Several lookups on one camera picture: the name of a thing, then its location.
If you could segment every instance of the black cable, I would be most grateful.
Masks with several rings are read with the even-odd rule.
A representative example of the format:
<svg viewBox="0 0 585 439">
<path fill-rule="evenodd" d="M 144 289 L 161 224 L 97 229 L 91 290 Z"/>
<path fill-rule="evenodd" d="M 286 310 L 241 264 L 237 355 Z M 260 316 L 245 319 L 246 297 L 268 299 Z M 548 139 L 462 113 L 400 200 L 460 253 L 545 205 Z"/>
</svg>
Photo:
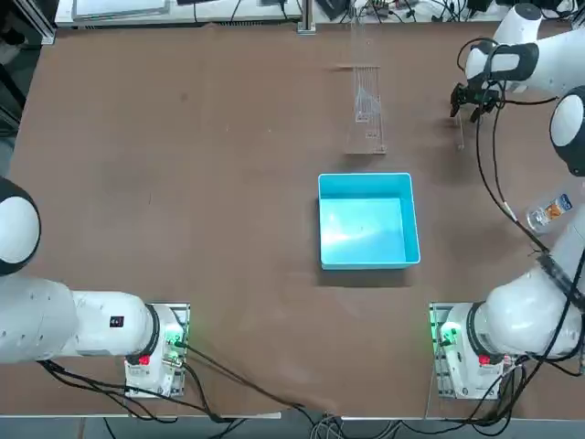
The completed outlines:
<svg viewBox="0 0 585 439">
<path fill-rule="evenodd" d="M 122 407 L 125 411 L 127 411 L 129 414 L 131 414 L 132 416 L 138 418 L 141 421 L 156 421 L 159 423 L 175 423 L 178 418 L 174 419 L 174 420 L 166 420 L 166 419 L 161 419 L 156 417 L 154 414 L 152 414 L 141 402 L 135 400 L 134 398 L 130 397 L 130 396 L 126 396 L 123 393 L 119 393 L 118 391 L 106 391 L 104 389 L 99 388 L 98 386 L 96 386 L 95 384 L 91 384 L 88 383 L 86 381 L 82 381 L 82 382 L 86 382 L 86 384 L 89 384 L 90 387 L 88 386 L 83 386 L 81 384 L 77 384 L 75 382 L 69 381 L 69 380 L 65 380 L 63 377 L 60 377 L 57 372 L 55 372 L 52 368 L 50 368 L 49 366 L 43 364 L 43 362 L 39 361 L 39 364 L 41 364 L 41 366 L 43 366 L 43 368 L 45 368 L 45 370 L 53 377 L 55 378 L 55 380 L 58 380 L 59 382 L 75 388 L 75 389 L 82 389 L 82 390 L 86 390 L 86 391 L 92 391 L 92 392 L 96 392 L 96 393 L 100 393 L 103 394 L 105 396 L 107 396 L 108 398 L 110 398 L 112 401 L 114 401 L 117 405 L 119 405 L 120 407 Z M 118 401 L 116 398 L 114 398 L 114 396 L 117 396 L 119 398 L 122 398 L 123 400 L 132 402 L 136 405 L 138 405 L 147 415 L 148 417 L 144 417 L 141 414 L 137 413 L 136 411 L 134 411 L 133 409 L 131 409 L 130 407 L 126 406 L 123 404 L 123 402 Z"/>
<path fill-rule="evenodd" d="M 495 41 L 493 38 L 489 38 L 489 37 L 477 37 L 477 38 L 472 38 L 469 41 L 467 41 L 465 44 L 462 45 L 462 47 L 459 49 L 459 53 L 457 54 L 457 67 L 459 68 L 460 71 L 465 71 L 465 69 L 463 68 L 463 66 L 461 65 L 461 55 L 463 54 L 463 51 L 470 45 L 473 43 L 479 43 L 482 41 L 486 41 L 488 43 L 492 43 L 492 44 L 498 44 L 497 41 Z"/>
<path fill-rule="evenodd" d="M 231 18 L 229 19 L 230 23 L 234 22 L 234 16 L 236 16 L 236 12 L 238 11 L 240 3 L 241 3 L 241 0 L 238 0 L 238 2 L 236 3 L 236 7 L 234 7 L 234 12 L 231 13 Z"/>
<path fill-rule="evenodd" d="M 401 425 L 402 425 L 401 423 L 397 425 L 396 429 L 392 432 L 392 435 L 388 439 L 396 439 L 396 435 L 399 433 Z"/>
<path fill-rule="evenodd" d="M 374 5 L 373 1 L 369 1 L 370 5 L 372 6 L 372 8 L 374 9 L 374 14 L 376 14 L 376 18 L 378 19 L 379 24 L 382 24 L 382 19 L 380 18 L 380 14 L 378 13 L 378 10 L 376 9 L 376 5 Z"/>
<path fill-rule="evenodd" d="M 412 9 L 412 7 L 410 7 L 409 0 L 404 0 L 404 3 L 406 4 L 407 8 L 409 9 L 409 15 L 412 16 L 412 21 L 414 21 L 416 23 L 417 22 L 417 17 L 416 17 L 416 14 L 414 12 L 414 9 Z"/>
<path fill-rule="evenodd" d="M 395 16 L 399 20 L 400 23 L 404 23 L 404 20 L 402 18 L 400 18 L 400 16 L 396 12 L 388 10 L 388 14 L 391 16 Z"/>
<path fill-rule="evenodd" d="M 554 98 L 548 98 L 545 99 L 543 101 L 510 101 L 510 100 L 501 100 L 500 102 L 503 103 L 511 103 L 512 105 L 542 105 L 543 103 L 550 103 L 550 102 L 554 102 L 558 99 L 557 96 L 555 96 Z"/>
<path fill-rule="evenodd" d="M 443 433 L 448 433 L 448 432 L 454 432 L 455 430 L 462 429 L 466 425 L 465 423 L 460 423 L 459 425 L 455 425 L 454 427 L 446 428 L 444 430 L 439 430 L 437 432 L 423 432 L 422 430 L 417 430 L 416 428 L 411 427 L 410 425 L 408 425 L 404 421 L 400 421 L 400 424 L 401 425 L 404 425 L 406 428 L 408 428 L 409 430 L 411 430 L 413 433 L 424 434 L 424 435 L 428 435 L 428 436 L 434 436 L 435 434 L 443 434 Z"/>
<path fill-rule="evenodd" d="M 227 434 L 233 432 L 236 428 L 241 426 L 246 421 L 248 421 L 248 419 L 234 420 L 231 423 L 229 423 L 229 425 L 226 427 L 226 429 L 223 432 L 209 436 L 208 439 L 221 439 L 222 437 L 226 436 Z"/>
<path fill-rule="evenodd" d="M 197 386 L 197 391 L 199 393 L 199 399 L 201 400 L 201 403 L 203 404 L 203 409 L 206 411 L 206 415 L 209 416 L 209 419 L 211 419 L 211 421 L 213 421 L 214 423 L 232 422 L 231 420 L 226 420 L 225 418 L 222 418 L 221 416 L 219 416 L 218 414 L 216 414 L 215 412 L 213 412 L 211 410 L 211 408 L 209 407 L 209 403 L 207 402 L 207 397 L 205 396 L 205 392 L 203 390 L 203 385 L 201 384 L 201 380 L 199 379 L 199 377 L 197 376 L 197 374 L 195 373 L 195 371 L 193 370 L 193 368 L 191 366 L 189 366 L 186 363 L 183 363 L 183 368 L 189 373 L 189 375 L 191 375 L 191 378 L 193 378 L 193 381 L 195 382 L 195 384 Z"/>
<path fill-rule="evenodd" d="M 439 2 L 438 0 L 431 0 L 432 3 L 436 3 L 437 5 L 440 5 L 443 7 L 442 12 L 444 13 L 445 11 L 449 11 L 449 13 L 451 14 L 451 18 L 453 19 L 453 21 L 455 21 L 455 19 L 457 18 L 457 16 L 453 13 L 453 11 L 449 8 L 449 5 L 447 5 L 447 1 L 445 0 L 443 3 Z"/>
<path fill-rule="evenodd" d="M 520 384 L 522 384 L 525 380 L 526 380 L 526 368 L 523 366 L 521 366 L 521 372 L 522 372 L 522 376 L 520 378 Z M 506 380 L 503 391 L 502 391 L 502 396 L 500 398 L 500 401 L 498 402 L 496 409 L 498 410 L 501 405 L 502 405 L 502 401 L 504 400 L 505 397 L 505 393 L 508 389 L 508 386 L 510 384 L 512 384 L 512 395 L 515 394 L 515 389 L 514 389 L 514 380 L 515 380 L 515 375 L 516 375 L 516 370 L 512 370 L 512 373 L 510 374 L 510 378 L 508 380 Z M 474 424 L 472 424 L 473 429 L 479 433 L 482 436 L 487 436 L 487 437 L 496 437 L 499 436 L 500 434 L 502 434 L 506 428 L 508 428 L 508 425 L 510 424 L 510 421 L 512 420 L 512 411 L 508 412 L 508 415 L 505 418 L 505 423 L 502 426 L 502 428 L 500 428 L 500 430 L 498 430 L 497 432 L 483 432 L 482 430 L 479 429 L 479 427 L 475 426 Z"/>
<path fill-rule="evenodd" d="M 495 110 L 495 118 L 494 118 L 494 127 L 492 129 L 492 158 L 494 159 L 494 181 L 495 181 L 495 188 L 497 190 L 498 195 L 500 196 L 500 200 L 505 203 L 504 193 L 502 192 L 502 187 L 500 186 L 500 176 L 498 175 L 497 170 L 497 160 L 495 159 L 495 133 L 497 132 L 497 121 L 500 118 L 500 112 L 504 108 L 504 105 L 498 106 Z"/>
<path fill-rule="evenodd" d="M 281 398 L 279 396 L 276 396 L 272 393 L 270 393 L 269 391 L 264 390 L 262 387 L 258 386 L 257 384 L 251 382 L 250 380 L 246 380 L 245 378 L 243 378 L 242 376 L 238 375 L 236 372 L 226 368 L 225 366 L 221 365 L 220 363 L 218 363 L 217 361 L 215 361 L 213 358 L 211 358 L 209 355 L 204 354 L 203 352 L 201 352 L 198 349 L 195 349 L 191 346 L 189 346 L 187 343 L 183 343 L 181 341 L 177 341 L 175 343 L 175 346 L 177 346 L 178 348 L 186 348 L 187 350 L 190 350 L 191 352 L 193 352 L 194 354 L 198 355 L 199 357 L 201 357 L 202 359 L 204 359 L 205 361 L 207 361 L 209 364 L 215 366 L 216 368 L 222 370 L 223 372 L 225 372 L 226 374 L 228 374 L 229 376 L 231 376 L 235 381 L 237 381 L 239 384 L 245 385 L 253 390 L 255 390 L 256 392 L 266 396 L 267 398 L 270 398 L 273 401 L 276 401 L 282 405 L 286 405 L 288 407 L 291 407 L 293 409 L 295 409 L 297 412 L 301 413 L 308 421 L 309 423 L 311 423 L 312 427 L 316 426 L 316 422 L 313 421 L 313 419 L 311 418 L 311 416 L 309 415 L 309 413 L 306 412 L 306 410 L 304 409 L 304 407 L 297 403 L 297 402 L 290 402 L 285 400 L 284 398 Z"/>
<path fill-rule="evenodd" d="M 110 438 L 111 439 L 118 439 L 116 437 L 116 435 L 113 433 L 112 428 L 110 427 L 110 424 L 108 423 L 108 420 L 106 418 L 102 418 L 102 419 L 106 424 L 106 429 L 108 430 L 108 433 L 110 434 Z"/>
<path fill-rule="evenodd" d="M 558 370 L 560 370 L 561 372 L 563 372 L 564 374 L 566 374 L 566 375 L 569 375 L 569 376 L 571 376 L 571 377 L 580 377 L 580 376 L 582 376 L 582 375 L 583 375 L 583 374 L 582 374 L 580 371 L 573 372 L 573 371 L 571 371 L 571 370 L 568 370 L 568 369 L 565 369 L 565 368 L 563 368 L 562 366 L 560 366 L 560 365 L 559 365 L 559 364 L 557 364 L 557 363 L 551 363 L 551 362 L 549 362 L 549 361 L 546 361 L 546 362 L 547 362 L 547 364 L 548 364 L 549 366 L 552 366 L 553 368 L 555 368 L 555 369 L 558 369 Z"/>
<path fill-rule="evenodd" d="M 281 6 L 282 16 L 284 16 L 286 21 L 289 21 L 289 16 L 286 15 L 286 11 L 284 10 L 284 0 L 280 0 L 278 3 Z"/>
<path fill-rule="evenodd" d="M 487 95 L 487 92 L 490 90 L 490 83 L 487 84 L 487 87 L 485 89 L 484 95 L 479 103 L 479 107 L 478 107 L 478 112 L 479 112 L 479 117 L 477 119 L 476 122 L 476 126 L 475 126 L 475 155 L 476 155 L 476 159 L 477 159 L 477 168 L 479 170 L 479 174 L 480 177 L 482 178 L 482 181 L 484 183 L 485 189 L 487 190 L 487 193 L 489 194 L 490 198 L 492 199 L 492 201 L 494 202 L 494 204 L 502 211 L 502 213 L 509 219 L 511 220 L 521 231 L 523 231 L 526 236 L 536 244 L 536 246 L 543 252 L 548 252 L 548 247 L 543 244 L 530 230 L 528 230 L 520 221 L 518 221 L 517 218 L 513 217 L 511 215 L 511 213 L 496 199 L 495 195 L 494 195 L 494 191 L 490 188 L 490 186 L 487 183 L 487 179 L 485 177 L 485 172 L 484 172 L 484 166 L 482 165 L 482 158 L 481 158 L 481 152 L 480 152 L 480 147 L 479 147 L 479 129 L 482 123 L 482 111 L 484 110 L 484 101 L 485 101 L 485 97 Z"/>
<path fill-rule="evenodd" d="M 158 397 L 158 398 L 160 398 L 162 400 L 169 401 L 169 402 L 174 402 L 176 404 L 183 405 L 185 407 L 189 407 L 191 409 L 195 409 L 195 410 L 197 410 L 199 412 L 205 413 L 205 410 L 203 409 L 203 407 L 199 407 L 199 406 L 197 406 L 195 404 L 192 404 L 190 402 L 181 401 L 181 400 L 172 398 L 170 396 L 164 396 L 164 395 L 161 395 L 160 393 L 156 393 L 155 391 L 149 391 L 147 389 L 140 389 L 140 388 L 134 387 L 134 386 L 127 386 L 125 384 L 124 385 L 122 385 L 122 384 L 112 384 L 112 383 L 109 383 L 109 382 L 103 382 L 103 381 L 100 381 L 100 380 L 95 380 L 95 379 L 92 379 L 92 378 L 89 378 L 89 377 L 85 377 L 83 375 L 79 375 L 79 374 L 76 374 L 76 373 L 69 372 L 68 370 L 65 370 L 65 368 L 61 367 L 59 364 L 55 363 L 54 361 L 43 361 L 43 362 L 40 362 L 39 361 L 39 363 L 41 364 L 41 366 L 45 367 L 45 369 L 47 369 L 47 367 L 45 365 L 43 365 L 43 363 L 49 363 L 49 366 L 51 367 L 52 371 L 54 371 L 58 375 L 64 375 L 64 376 L 69 377 L 69 378 L 72 378 L 74 380 L 83 381 L 83 382 L 85 382 L 87 384 L 90 384 L 90 385 L 93 384 L 93 385 L 96 385 L 98 387 L 106 387 L 106 388 L 111 388 L 111 389 L 119 389 L 119 390 L 122 390 L 122 391 L 137 391 L 137 392 L 140 392 L 140 393 L 146 393 L 148 395 L 156 396 L 156 397 Z"/>
</svg>

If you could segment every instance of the bottle label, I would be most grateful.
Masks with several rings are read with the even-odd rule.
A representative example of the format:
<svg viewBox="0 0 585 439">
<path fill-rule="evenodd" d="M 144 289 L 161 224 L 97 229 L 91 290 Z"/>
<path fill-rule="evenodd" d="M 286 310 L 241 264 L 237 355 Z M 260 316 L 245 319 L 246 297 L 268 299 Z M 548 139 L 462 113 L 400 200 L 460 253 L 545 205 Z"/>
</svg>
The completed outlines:
<svg viewBox="0 0 585 439">
<path fill-rule="evenodd" d="M 569 197 L 567 197 L 567 194 L 562 194 L 560 197 L 553 199 L 550 204 L 545 207 L 542 223 L 548 224 L 571 209 L 573 209 L 573 205 L 571 204 Z"/>
</svg>

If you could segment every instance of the table surface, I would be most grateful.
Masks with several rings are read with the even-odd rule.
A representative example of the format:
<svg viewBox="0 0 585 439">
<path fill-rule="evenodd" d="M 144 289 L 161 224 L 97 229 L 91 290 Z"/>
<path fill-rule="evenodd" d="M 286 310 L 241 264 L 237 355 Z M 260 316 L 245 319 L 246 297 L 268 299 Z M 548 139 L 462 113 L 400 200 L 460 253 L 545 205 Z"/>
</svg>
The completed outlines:
<svg viewBox="0 0 585 439">
<path fill-rule="evenodd" d="M 189 301 L 191 344 L 290 400 L 352 416 L 423 416 L 429 302 L 482 300 L 534 263 L 526 238 L 485 193 L 473 128 L 464 124 L 458 151 L 460 130 L 449 118 L 462 80 L 459 47 L 494 30 L 370 28 L 375 48 L 384 47 L 375 52 L 384 156 L 344 154 L 353 91 L 351 73 L 336 67 L 350 60 L 341 27 L 313 37 L 293 25 L 59 33 L 42 50 L 11 171 L 43 220 L 25 272 L 72 289 Z M 568 174 L 548 140 L 552 110 L 509 105 L 500 118 L 500 178 L 517 209 Z M 419 265 L 321 270 L 317 177 L 354 171 L 411 173 Z M 121 359 L 61 362 L 123 380 Z M 195 366 L 220 412 L 280 408 Z M 2 372 L 4 414 L 119 410 L 59 387 L 35 364 Z M 584 382 L 545 368 L 515 416 L 583 419 L 583 391 Z M 429 416 L 471 410 L 431 395 Z M 154 408 L 193 414 L 165 402 Z"/>
</svg>

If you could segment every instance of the label on robot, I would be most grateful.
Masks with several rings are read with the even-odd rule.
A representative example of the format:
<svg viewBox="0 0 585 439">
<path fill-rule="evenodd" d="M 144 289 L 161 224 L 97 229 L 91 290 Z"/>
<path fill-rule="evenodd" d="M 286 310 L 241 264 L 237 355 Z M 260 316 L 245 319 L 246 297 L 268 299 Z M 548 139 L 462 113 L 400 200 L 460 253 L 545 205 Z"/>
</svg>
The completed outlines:
<svg viewBox="0 0 585 439">
<path fill-rule="evenodd" d="M 499 375 L 499 374 L 500 374 L 499 367 L 492 365 L 492 364 L 480 365 L 479 371 L 478 371 L 478 375 L 481 375 L 483 377 L 485 377 L 487 375 Z"/>
<path fill-rule="evenodd" d="M 541 222 L 542 224 L 548 224 L 571 209 L 573 209 L 573 205 L 570 202 L 569 197 L 567 194 L 562 194 L 553 199 L 550 204 L 544 208 Z"/>
<path fill-rule="evenodd" d="M 145 368 L 143 366 L 139 366 L 139 365 L 127 365 L 126 366 L 126 373 L 128 373 L 128 375 L 132 375 L 134 377 L 141 377 L 143 375 L 145 375 Z"/>
</svg>

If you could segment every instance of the sticker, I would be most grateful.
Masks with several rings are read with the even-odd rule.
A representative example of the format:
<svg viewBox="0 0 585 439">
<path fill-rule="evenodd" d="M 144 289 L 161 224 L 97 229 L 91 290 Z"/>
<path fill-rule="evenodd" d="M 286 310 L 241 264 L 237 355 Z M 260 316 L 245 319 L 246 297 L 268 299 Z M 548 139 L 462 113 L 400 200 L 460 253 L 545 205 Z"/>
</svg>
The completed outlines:
<svg viewBox="0 0 585 439">
<path fill-rule="evenodd" d="M 124 326 L 124 316 L 111 316 L 110 317 L 110 327 L 123 327 Z"/>
<path fill-rule="evenodd" d="M 550 204 L 544 208 L 544 211 L 540 216 L 540 223 L 548 224 L 571 209 L 573 209 L 573 205 L 570 202 L 569 197 L 567 194 L 562 194 L 560 197 L 553 199 Z"/>
</svg>

